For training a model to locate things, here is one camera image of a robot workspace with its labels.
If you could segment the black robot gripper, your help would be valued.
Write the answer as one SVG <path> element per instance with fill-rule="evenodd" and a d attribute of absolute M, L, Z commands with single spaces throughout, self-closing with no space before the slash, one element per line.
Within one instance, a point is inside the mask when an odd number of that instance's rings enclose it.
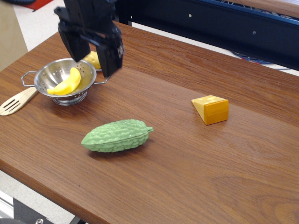
<path fill-rule="evenodd" d="M 72 59 L 76 62 L 96 46 L 104 77 L 122 68 L 121 30 L 114 24 L 114 0 L 65 0 L 54 13 L 59 17 L 58 31 Z"/>

